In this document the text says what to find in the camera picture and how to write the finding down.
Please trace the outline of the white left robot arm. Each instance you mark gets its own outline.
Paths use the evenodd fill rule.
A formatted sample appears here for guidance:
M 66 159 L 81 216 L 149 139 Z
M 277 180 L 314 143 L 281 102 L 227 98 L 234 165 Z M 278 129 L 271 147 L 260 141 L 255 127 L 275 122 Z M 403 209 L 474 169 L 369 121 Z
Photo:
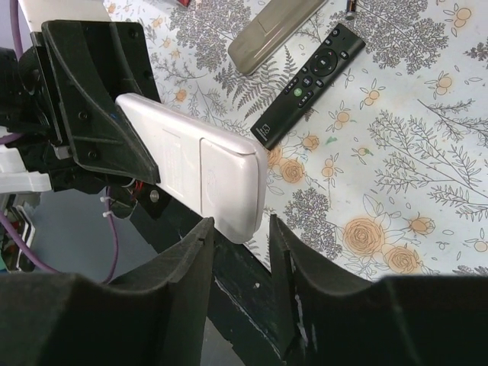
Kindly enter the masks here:
M 1 190 L 97 194 L 161 216 L 171 198 L 156 160 L 117 105 L 159 95 L 136 22 L 43 23 L 22 56 L 1 51 Z

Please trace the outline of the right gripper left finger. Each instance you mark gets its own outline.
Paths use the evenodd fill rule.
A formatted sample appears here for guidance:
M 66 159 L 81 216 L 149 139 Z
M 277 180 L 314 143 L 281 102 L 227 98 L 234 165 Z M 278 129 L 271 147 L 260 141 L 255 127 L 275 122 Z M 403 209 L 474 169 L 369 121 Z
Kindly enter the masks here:
M 1 277 L 3 365 L 198 365 L 214 221 L 110 284 L 79 274 Z

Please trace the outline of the white battery cover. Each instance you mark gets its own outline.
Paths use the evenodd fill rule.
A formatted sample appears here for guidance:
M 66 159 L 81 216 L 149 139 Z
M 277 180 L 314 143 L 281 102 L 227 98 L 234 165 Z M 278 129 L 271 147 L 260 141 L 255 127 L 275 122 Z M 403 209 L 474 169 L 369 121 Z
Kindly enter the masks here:
M 214 218 L 230 242 L 249 241 L 261 225 L 266 190 L 266 153 L 239 137 L 228 146 L 202 139 L 201 215 Z

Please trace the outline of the black remote control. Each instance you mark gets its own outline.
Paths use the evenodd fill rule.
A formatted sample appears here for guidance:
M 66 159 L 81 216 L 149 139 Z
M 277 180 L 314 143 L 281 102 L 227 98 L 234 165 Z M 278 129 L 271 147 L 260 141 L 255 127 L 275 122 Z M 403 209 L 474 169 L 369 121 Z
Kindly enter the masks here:
M 338 23 L 252 125 L 252 135 L 273 150 L 365 46 Z

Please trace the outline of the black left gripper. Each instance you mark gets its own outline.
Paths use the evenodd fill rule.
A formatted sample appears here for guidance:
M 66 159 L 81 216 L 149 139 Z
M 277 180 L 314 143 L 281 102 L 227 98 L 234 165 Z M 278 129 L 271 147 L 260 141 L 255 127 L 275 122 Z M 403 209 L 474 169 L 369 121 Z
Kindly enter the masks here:
M 1 126 L 15 134 L 11 146 L 52 191 L 111 188 L 132 207 L 127 198 L 137 184 L 159 188 L 160 180 L 115 103 L 126 93 L 161 101 L 142 25 L 55 20 L 41 30 L 22 56 L 1 51 Z

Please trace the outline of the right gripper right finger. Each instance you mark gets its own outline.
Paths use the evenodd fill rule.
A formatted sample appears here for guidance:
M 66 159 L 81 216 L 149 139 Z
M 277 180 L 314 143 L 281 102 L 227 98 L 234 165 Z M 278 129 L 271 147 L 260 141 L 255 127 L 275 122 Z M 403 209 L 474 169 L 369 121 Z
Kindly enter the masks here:
M 487 279 L 394 275 L 370 282 L 272 215 L 271 279 L 285 365 L 485 365 Z

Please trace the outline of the white remote control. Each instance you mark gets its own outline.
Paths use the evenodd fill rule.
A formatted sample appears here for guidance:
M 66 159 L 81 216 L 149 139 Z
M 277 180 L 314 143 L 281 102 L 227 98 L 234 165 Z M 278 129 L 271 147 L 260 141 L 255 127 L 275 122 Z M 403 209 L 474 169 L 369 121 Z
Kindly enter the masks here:
M 209 139 L 228 146 L 244 136 L 134 93 L 118 96 L 116 104 L 157 164 L 160 177 L 158 187 L 204 217 L 201 215 L 200 142 Z

